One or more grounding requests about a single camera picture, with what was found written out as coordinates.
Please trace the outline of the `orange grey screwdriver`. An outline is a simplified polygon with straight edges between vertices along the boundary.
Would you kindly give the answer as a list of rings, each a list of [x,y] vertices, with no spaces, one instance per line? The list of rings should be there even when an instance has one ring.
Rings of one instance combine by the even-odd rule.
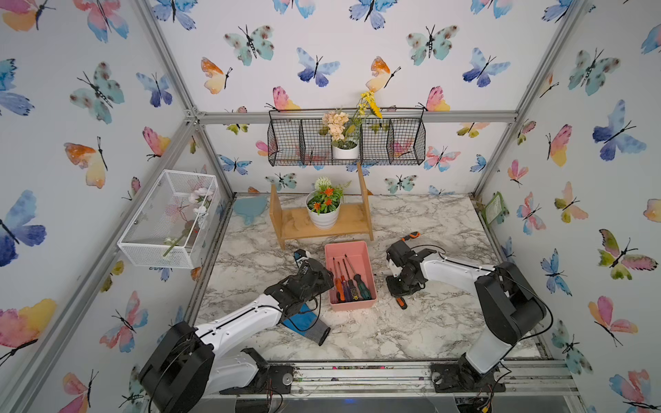
[[[403,297],[397,297],[396,302],[400,309],[406,310],[408,308],[408,305],[406,304],[406,300]]]

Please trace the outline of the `orange handled screwdriver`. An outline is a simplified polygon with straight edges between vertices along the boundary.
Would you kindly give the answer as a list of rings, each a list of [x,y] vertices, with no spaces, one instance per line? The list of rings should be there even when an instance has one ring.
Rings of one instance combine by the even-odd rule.
[[[340,279],[340,275],[337,270],[337,262],[336,259],[332,259],[332,264],[333,264],[333,273],[334,273],[334,283],[335,283],[335,288],[337,290],[337,302],[338,303],[344,303],[345,301],[345,296],[344,296],[344,288]]]

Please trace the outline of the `small orange black screwdriver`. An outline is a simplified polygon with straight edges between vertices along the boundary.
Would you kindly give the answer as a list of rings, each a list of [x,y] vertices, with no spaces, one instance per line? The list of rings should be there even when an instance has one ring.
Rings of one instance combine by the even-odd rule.
[[[420,237],[420,232],[411,232],[405,235],[404,237],[402,237],[402,240],[409,241],[409,240],[417,239],[418,237]]]

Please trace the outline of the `green black screwdriver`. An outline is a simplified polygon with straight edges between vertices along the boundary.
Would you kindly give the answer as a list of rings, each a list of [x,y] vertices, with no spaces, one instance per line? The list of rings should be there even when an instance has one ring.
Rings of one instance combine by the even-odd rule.
[[[359,294],[362,299],[365,300],[370,300],[372,299],[372,294],[370,290],[368,289],[367,285],[364,283],[363,279],[361,278],[361,275],[357,273],[355,270],[353,264],[351,263],[350,259],[348,256],[345,256],[345,261],[346,263],[349,264],[349,267],[351,268],[351,271],[353,272],[353,280],[358,288]]]

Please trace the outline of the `pink plastic storage box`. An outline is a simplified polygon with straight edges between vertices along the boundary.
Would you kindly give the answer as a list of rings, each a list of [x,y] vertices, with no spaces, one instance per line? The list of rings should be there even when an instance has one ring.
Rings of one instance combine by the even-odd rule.
[[[363,310],[376,304],[375,277],[366,242],[327,244],[325,259],[332,273],[329,301],[333,311]]]

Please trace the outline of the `black yellow screwdriver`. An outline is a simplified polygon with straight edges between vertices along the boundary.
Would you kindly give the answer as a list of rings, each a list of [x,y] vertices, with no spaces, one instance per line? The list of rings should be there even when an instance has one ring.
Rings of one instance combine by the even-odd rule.
[[[353,280],[350,278],[350,276],[348,274],[349,270],[348,270],[347,263],[346,263],[345,260],[343,260],[343,264],[344,264],[345,271],[347,273],[347,282],[349,284],[349,289],[350,289],[351,295],[353,297],[353,301],[359,301],[361,299],[361,297],[358,293],[356,285],[354,284]]]

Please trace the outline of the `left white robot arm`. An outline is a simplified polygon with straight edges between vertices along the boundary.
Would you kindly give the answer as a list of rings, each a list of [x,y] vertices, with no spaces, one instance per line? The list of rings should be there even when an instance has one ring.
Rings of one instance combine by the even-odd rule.
[[[165,333],[139,383],[147,411],[189,412],[206,396],[264,394],[283,397],[292,368],[266,361],[242,345],[254,335],[283,325],[322,345],[331,329],[320,319],[321,296],[334,287],[334,275],[308,251],[294,253],[297,272],[267,287],[250,304],[213,322],[179,322]]]

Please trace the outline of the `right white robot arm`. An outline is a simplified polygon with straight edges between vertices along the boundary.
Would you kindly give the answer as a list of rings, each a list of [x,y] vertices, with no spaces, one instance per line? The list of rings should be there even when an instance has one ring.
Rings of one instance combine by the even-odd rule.
[[[404,240],[387,249],[387,263],[392,271],[387,288],[401,308],[428,282],[451,285],[479,300],[485,330],[456,363],[430,368],[435,392],[504,392],[503,380],[496,377],[501,361],[550,314],[521,270],[510,262],[481,266],[433,249],[417,251]]]

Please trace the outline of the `wooden desktop shelf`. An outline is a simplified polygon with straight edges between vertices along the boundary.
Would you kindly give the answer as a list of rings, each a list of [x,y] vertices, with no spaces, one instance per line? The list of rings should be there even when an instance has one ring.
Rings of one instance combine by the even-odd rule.
[[[317,213],[308,206],[283,209],[278,194],[278,185],[271,184],[270,219],[276,240],[282,250],[285,249],[287,241],[314,239],[315,237],[367,234],[371,241],[375,239],[368,199],[371,192],[367,188],[363,165],[360,162],[356,164],[356,169],[361,190],[361,202],[340,201],[339,206],[328,213]]]

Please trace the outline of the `white pot orange flowers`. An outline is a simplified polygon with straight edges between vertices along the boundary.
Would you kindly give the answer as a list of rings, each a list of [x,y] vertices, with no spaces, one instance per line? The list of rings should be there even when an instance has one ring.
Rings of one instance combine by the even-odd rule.
[[[334,184],[328,177],[319,177],[313,184],[313,192],[306,198],[306,209],[313,225],[330,230],[339,219],[344,199],[344,186]]]

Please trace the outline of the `artificial white flower stem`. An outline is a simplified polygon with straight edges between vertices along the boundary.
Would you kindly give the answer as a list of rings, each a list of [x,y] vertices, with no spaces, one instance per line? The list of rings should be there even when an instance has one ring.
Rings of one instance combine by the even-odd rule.
[[[211,188],[200,187],[195,189],[189,194],[188,203],[192,208],[191,219],[187,219],[184,215],[184,227],[180,236],[177,239],[167,237],[165,244],[169,248],[164,252],[163,257],[167,257],[178,246],[186,246],[189,243],[193,234],[198,234],[206,225],[206,216],[208,215],[209,208],[213,201],[214,191]]]

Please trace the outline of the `white pot cream flowers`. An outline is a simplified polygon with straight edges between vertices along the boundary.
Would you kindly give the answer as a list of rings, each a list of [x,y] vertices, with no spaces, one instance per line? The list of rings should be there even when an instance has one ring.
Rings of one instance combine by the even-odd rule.
[[[324,114],[323,127],[319,134],[332,141],[332,156],[337,160],[358,160],[360,156],[360,137],[357,115],[349,115],[341,110]]]

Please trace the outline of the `yellow artificial flower sprig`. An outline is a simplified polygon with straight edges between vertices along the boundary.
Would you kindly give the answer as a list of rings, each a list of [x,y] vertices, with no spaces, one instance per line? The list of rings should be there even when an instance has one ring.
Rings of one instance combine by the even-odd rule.
[[[361,127],[361,125],[370,117],[375,117],[376,119],[382,118],[382,112],[376,102],[375,93],[373,91],[366,91],[361,94],[356,111],[356,120],[359,127]]]

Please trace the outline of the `green framed wall card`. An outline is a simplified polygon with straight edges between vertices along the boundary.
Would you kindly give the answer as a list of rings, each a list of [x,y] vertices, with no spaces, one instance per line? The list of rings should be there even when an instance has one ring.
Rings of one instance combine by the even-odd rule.
[[[500,192],[493,194],[492,199],[485,205],[483,210],[483,219],[487,225],[504,223],[505,219],[510,215],[504,197]]]

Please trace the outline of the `white mesh wall basket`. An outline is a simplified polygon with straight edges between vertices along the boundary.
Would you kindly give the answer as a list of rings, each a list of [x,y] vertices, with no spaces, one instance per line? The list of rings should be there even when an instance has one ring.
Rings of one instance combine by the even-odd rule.
[[[189,194],[200,187],[214,191],[206,216],[206,225],[193,234],[186,246],[176,247],[163,257],[169,248],[167,237],[177,239],[184,227],[184,215],[191,219]],[[221,196],[216,176],[179,170],[163,170],[147,192],[131,224],[118,240],[120,251],[135,266],[191,269],[198,265],[202,244],[211,226],[212,213]]]

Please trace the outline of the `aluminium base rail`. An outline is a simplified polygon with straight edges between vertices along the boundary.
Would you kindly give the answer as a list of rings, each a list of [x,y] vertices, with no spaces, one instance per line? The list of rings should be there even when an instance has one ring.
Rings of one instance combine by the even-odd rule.
[[[578,395],[565,364],[547,360],[506,361],[472,386],[461,385],[459,367],[450,360],[272,362],[247,385],[206,386],[205,382],[194,384],[184,395],[194,401],[269,392],[293,398]]]

